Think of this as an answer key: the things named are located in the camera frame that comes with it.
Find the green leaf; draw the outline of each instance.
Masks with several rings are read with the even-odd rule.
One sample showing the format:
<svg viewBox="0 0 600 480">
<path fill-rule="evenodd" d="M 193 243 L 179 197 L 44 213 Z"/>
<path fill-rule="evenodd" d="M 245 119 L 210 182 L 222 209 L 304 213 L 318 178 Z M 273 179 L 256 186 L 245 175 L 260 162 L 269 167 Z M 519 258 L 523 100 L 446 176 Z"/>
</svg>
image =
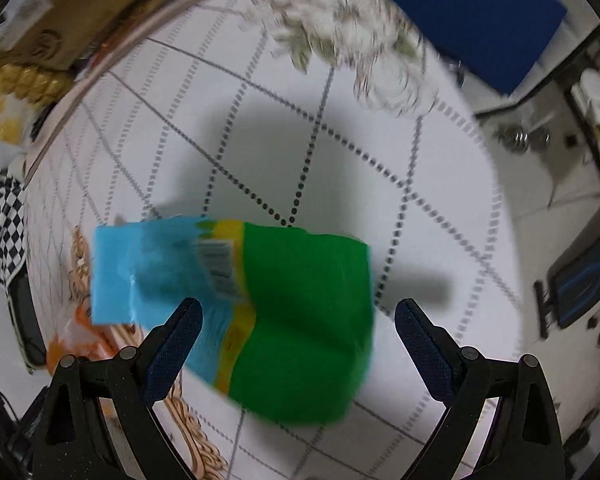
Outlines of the green leaf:
<svg viewBox="0 0 600 480">
<path fill-rule="evenodd" d="M 309 44 L 318 57 L 325 63 L 336 66 L 338 59 L 333 41 L 328 38 L 321 38 L 315 34 L 309 36 Z"/>
<path fill-rule="evenodd" d="M 413 46 L 413 43 L 411 43 L 411 41 L 404 32 L 401 32 L 398 35 L 398 40 L 394 43 L 394 50 L 398 54 L 401 54 L 404 57 L 408 57 L 409 59 L 415 59 L 418 57 L 416 47 Z"/>
<path fill-rule="evenodd" d="M 309 61 L 311 61 L 311 47 L 298 46 L 291 50 L 291 63 L 294 64 L 296 70 L 299 72 L 303 74 L 307 73 Z"/>
</svg>

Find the black and white checkered object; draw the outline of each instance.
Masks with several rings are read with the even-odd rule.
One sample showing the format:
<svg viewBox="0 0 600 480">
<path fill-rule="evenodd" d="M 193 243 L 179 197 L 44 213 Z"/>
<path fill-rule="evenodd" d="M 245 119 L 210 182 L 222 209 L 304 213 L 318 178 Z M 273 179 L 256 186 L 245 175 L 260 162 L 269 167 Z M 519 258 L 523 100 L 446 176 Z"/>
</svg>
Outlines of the black and white checkered object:
<svg viewBox="0 0 600 480">
<path fill-rule="evenodd" d="M 26 256 L 21 193 L 20 182 L 8 170 L 0 170 L 0 285 L 5 289 Z"/>
</svg>

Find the table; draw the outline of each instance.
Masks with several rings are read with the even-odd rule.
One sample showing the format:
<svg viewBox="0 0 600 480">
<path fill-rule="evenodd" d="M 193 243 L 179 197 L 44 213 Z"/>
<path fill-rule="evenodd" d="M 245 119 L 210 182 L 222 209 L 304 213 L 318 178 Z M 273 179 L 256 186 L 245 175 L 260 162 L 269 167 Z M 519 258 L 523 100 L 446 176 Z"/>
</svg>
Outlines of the table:
<svg viewBox="0 0 600 480">
<path fill-rule="evenodd" d="M 374 352 L 343 421 L 265 422 L 188 372 L 184 399 L 201 449 L 221 456 L 208 478 L 397 479 L 443 406 L 392 309 L 413 297 L 462 346 L 517 360 L 514 235 L 482 133 L 406 17 L 385 0 L 305 5 L 292 5 L 280 31 L 266 0 L 206 0 L 91 88 L 27 188 L 32 294 L 48 342 L 75 307 L 67 273 L 78 225 L 91 239 L 99 224 L 203 214 L 363 240 Z M 477 460 L 493 407 L 458 478 Z"/>
</svg>

